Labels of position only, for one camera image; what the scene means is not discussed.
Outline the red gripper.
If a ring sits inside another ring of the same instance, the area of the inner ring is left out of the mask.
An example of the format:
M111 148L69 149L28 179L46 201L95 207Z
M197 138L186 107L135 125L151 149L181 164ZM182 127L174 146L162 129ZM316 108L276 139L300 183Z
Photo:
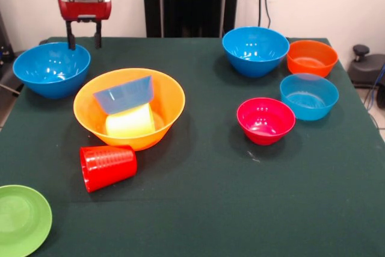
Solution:
M58 0L61 16L66 20L67 43L71 50L76 49L75 36L72 33L72 22L80 20L107 20L112 9L111 0ZM102 22L95 22L94 41L96 49L102 47Z

